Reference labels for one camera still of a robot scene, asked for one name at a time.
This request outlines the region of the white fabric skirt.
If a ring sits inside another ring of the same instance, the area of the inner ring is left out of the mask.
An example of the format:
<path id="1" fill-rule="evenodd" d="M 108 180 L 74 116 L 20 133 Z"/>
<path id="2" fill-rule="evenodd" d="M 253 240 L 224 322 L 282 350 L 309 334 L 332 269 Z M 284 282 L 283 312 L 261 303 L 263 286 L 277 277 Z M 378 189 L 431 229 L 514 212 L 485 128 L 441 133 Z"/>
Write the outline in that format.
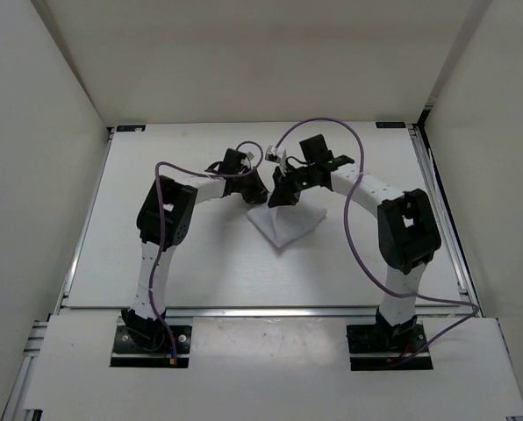
<path id="1" fill-rule="evenodd" d="M 313 232 L 326 216 L 327 208 L 313 201 L 274 208 L 265 203 L 247 212 L 247 219 L 277 251 Z"/>

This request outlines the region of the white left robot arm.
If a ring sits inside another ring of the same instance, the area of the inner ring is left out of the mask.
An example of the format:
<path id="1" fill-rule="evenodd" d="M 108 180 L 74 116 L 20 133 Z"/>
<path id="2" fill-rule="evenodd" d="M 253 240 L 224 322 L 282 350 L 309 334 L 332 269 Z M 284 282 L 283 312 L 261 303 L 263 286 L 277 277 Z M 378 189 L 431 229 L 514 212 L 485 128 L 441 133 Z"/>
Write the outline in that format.
<path id="1" fill-rule="evenodd" d="M 147 320 L 134 331 L 134 340 L 146 351 L 161 347 L 164 329 L 155 323 L 165 312 L 168 273 L 176 248 L 190 229 L 194 208 L 233 194 L 248 204 L 265 203 L 269 191 L 258 173 L 260 160 L 252 153 L 226 150 L 222 161 L 203 173 L 166 161 L 154 167 L 154 181 L 137 216 L 141 241 L 140 276 L 129 313 Z"/>

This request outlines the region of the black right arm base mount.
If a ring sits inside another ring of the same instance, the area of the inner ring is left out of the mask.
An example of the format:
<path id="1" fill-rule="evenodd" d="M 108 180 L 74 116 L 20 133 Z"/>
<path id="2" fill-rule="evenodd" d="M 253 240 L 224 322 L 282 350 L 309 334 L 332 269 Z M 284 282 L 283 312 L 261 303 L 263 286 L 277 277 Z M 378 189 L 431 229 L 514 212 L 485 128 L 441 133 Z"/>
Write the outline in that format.
<path id="1" fill-rule="evenodd" d="M 416 317 L 402 331 L 379 320 L 346 330 L 352 372 L 433 370 L 425 329 Z"/>

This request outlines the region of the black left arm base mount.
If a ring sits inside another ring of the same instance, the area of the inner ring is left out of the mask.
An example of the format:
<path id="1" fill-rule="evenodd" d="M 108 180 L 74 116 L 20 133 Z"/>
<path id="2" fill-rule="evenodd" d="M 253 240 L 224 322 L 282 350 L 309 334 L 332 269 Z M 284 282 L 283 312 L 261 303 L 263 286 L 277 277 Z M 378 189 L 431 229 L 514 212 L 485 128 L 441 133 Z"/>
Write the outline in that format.
<path id="1" fill-rule="evenodd" d="M 110 357 L 111 367 L 188 368 L 192 341 L 191 325 L 171 325 L 141 318 L 123 309 L 118 319 Z"/>

